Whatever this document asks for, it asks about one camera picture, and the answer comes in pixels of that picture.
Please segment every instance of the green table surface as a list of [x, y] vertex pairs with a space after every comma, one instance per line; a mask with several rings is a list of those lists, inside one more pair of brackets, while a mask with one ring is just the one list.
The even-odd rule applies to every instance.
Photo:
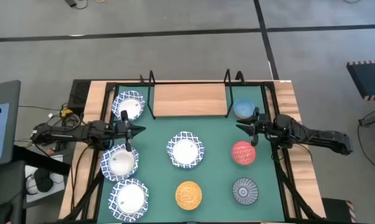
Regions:
[[[234, 86], [234, 99], [250, 98], [264, 112], [259, 86]], [[147, 99], [148, 87], [121, 86], [119, 92], [135, 90]], [[140, 154], [138, 170], [132, 178], [142, 181], [149, 190], [148, 211], [137, 222], [246, 222], [284, 221], [275, 166], [271, 159], [270, 143], [261, 135], [255, 147], [257, 158], [249, 166], [236, 164], [232, 146], [237, 141], [250, 141], [247, 134], [236, 128], [238, 117], [232, 111], [224, 116], [167, 117], [153, 119], [145, 106], [143, 114], [133, 124], [146, 130], [132, 142]], [[172, 165], [167, 155], [168, 141], [180, 131], [190, 131], [202, 141], [204, 158], [193, 169]], [[123, 144], [123, 139], [115, 144]], [[259, 198], [252, 205], [237, 203], [232, 195], [233, 183], [248, 177], [257, 183]], [[202, 190], [201, 204], [191, 211], [181, 209], [175, 201], [178, 185], [191, 180]], [[105, 179], [97, 223], [120, 223], [108, 209], [108, 196], [115, 182]]]

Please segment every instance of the gray carpet floor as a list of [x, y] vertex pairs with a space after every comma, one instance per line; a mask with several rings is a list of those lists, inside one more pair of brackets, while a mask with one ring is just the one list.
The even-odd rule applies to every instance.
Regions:
[[[260, 0], [267, 27], [375, 24], [375, 0]], [[259, 28], [249, 0], [88, 0], [78, 11], [63, 0], [0, 0], [0, 37]], [[359, 222], [375, 223], [375, 167], [364, 157], [357, 120], [375, 110], [361, 99], [345, 65], [375, 60], [375, 29], [269, 33], [281, 80], [292, 80], [303, 123], [346, 132], [354, 153], [311, 147], [322, 197], [350, 200]], [[272, 79], [261, 33], [0, 42], [0, 82], [22, 82], [21, 105], [59, 107], [76, 78], [220, 79], [225, 70]], [[16, 139], [48, 111], [19, 109]], [[375, 125], [361, 130], [375, 161]], [[54, 221], [62, 196], [27, 210], [27, 223]]]

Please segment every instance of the wooden table frame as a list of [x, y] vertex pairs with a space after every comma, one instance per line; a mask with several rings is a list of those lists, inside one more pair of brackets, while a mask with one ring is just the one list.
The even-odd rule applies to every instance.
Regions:
[[[127, 85], [139, 85], [142, 82], [153, 83], [151, 78], [149, 80], [110, 80], [110, 81], [91, 81], [85, 109], [83, 120], [85, 122], [93, 120], [105, 120], [107, 123], [111, 120], [111, 105], [115, 94], [115, 83], [123, 83]], [[155, 81], [155, 84], [166, 84], [166, 83], [219, 83], [222, 80], [161, 80]], [[245, 82], [242, 80], [231, 80], [231, 85], [238, 85], [239, 83]], [[295, 99], [295, 94], [293, 90], [293, 85], [291, 81], [269, 81], [269, 80], [247, 80], [247, 83], [266, 83], [268, 86], [264, 101], [268, 101], [268, 104], [265, 106], [268, 108], [271, 119], [275, 117], [276, 114], [287, 114], [292, 118], [296, 119], [301, 123], [301, 116], [298, 110], [297, 101]], [[75, 166], [80, 157], [82, 151], [86, 148], [85, 143], [77, 143], [74, 151], [74, 157], [72, 161], [72, 169], [75, 173]], [[318, 184], [316, 181], [315, 171], [312, 166], [312, 161], [309, 153], [306, 149], [302, 147], [294, 146], [292, 149], [284, 152], [278, 152], [280, 155], [283, 154], [284, 159], [281, 160], [283, 169], [290, 174], [294, 179], [295, 187], [305, 199], [307, 204], [321, 217], [325, 217], [325, 211], [321, 201]], [[87, 150], [81, 156], [80, 166], [78, 167], [78, 176], [75, 184], [75, 201], [78, 202], [82, 195], [87, 189], [88, 179], [92, 179], [100, 170], [100, 158], [102, 152], [94, 152], [94, 150]], [[96, 167], [95, 171], [91, 168], [91, 165], [95, 162], [92, 162], [93, 158], [96, 158]], [[98, 187], [93, 192], [90, 197], [90, 203], [86, 206], [84, 218], [97, 218], [97, 208], [100, 201], [101, 189], [98, 190]], [[64, 199], [62, 207], [60, 209], [59, 218], [63, 218], [70, 213], [70, 203], [72, 195], [72, 186], [71, 186], [71, 175], [69, 175], [67, 186], [64, 193]], [[284, 186], [281, 188], [281, 195], [284, 195], [285, 201], [283, 205], [283, 212], [285, 218], [305, 218], [305, 215], [297, 209], [294, 200], [290, 192]]]

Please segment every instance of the white plate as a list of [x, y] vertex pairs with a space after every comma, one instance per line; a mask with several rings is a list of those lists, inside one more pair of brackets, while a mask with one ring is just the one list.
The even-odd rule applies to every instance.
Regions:
[[121, 111], [126, 110], [128, 119], [133, 121], [138, 118], [145, 108], [145, 99], [137, 91], [124, 91], [113, 101], [112, 112], [121, 119]]
[[139, 154], [135, 149], [126, 150], [125, 144], [107, 150], [100, 161], [103, 175], [111, 181], [129, 178], [138, 169]]
[[168, 141], [167, 153], [177, 167], [193, 168], [204, 157], [204, 146], [197, 136], [181, 131]]
[[149, 192], [138, 179], [117, 182], [108, 198], [112, 215], [123, 222], [135, 222], [142, 217], [149, 206]]

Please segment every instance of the blue and white patterned bowl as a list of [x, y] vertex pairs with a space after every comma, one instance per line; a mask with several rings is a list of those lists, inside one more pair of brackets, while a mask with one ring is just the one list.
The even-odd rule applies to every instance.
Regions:
[[193, 168], [204, 157], [204, 146], [197, 136], [181, 131], [168, 141], [167, 153], [177, 167]]
[[100, 161], [103, 175], [110, 181], [129, 178], [138, 169], [139, 154], [135, 149], [126, 150], [125, 144], [113, 146], [105, 151]]
[[242, 205], [251, 205], [257, 201], [259, 191], [257, 184], [249, 178], [243, 177], [235, 181], [232, 188], [233, 197]]
[[114, 99], [112, 112], [121, 119], [121, 111], [126, 110], [128, 119], [133, 121], [142, 114], [145, 103], [145, 98], [137, 91], [124, 91]]
[[135, 222], [148, 210], [149, 191], [138, 179], [117, 182], [108, 198], [112, 215], [123, 222]]
[[233, 103], [233, 111], [239, 118], [249, 118], [252, 116], [255, 104], [250, 99], [237, 99]]

